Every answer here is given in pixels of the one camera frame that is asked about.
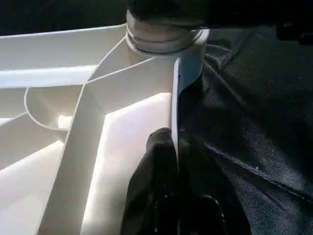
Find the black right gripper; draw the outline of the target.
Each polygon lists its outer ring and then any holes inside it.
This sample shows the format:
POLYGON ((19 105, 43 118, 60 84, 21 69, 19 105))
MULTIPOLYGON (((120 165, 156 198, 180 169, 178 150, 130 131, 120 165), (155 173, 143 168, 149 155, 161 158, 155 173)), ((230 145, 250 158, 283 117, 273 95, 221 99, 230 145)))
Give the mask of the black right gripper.
POLYGON ((297 41, 301 45, 312 45, 313 23, 305 21, 278 23, 276 37, 281 41, 297 41))

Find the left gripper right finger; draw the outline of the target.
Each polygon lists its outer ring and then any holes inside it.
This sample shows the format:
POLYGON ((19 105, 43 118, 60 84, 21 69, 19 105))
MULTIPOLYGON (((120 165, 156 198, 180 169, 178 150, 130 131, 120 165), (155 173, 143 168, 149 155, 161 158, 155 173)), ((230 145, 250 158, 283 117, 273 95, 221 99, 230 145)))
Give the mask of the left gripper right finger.
POLYGON ((212 157, 179 140, 181 235, 249 235, 251 228, 233 186, 212 157))

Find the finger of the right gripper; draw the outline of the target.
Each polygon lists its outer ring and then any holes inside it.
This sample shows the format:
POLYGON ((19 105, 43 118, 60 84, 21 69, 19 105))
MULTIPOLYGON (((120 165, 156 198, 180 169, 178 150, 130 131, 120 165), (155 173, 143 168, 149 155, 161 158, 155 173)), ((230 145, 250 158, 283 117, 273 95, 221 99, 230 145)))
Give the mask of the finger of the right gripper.
POLYGON ((130 14, 147 24, 190 28, 240 28, 310 24, 311 0, 130 0, 130 14))

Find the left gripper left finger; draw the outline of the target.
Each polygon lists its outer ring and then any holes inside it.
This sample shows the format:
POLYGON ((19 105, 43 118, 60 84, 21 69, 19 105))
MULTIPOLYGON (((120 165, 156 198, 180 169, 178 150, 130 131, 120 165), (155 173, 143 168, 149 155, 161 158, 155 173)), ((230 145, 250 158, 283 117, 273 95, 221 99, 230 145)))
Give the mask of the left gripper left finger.
POLYGON ((128 185, 122 235, 176 235, 179 222, 179 173, 169 128, 148 137, 146 152, 128 185))

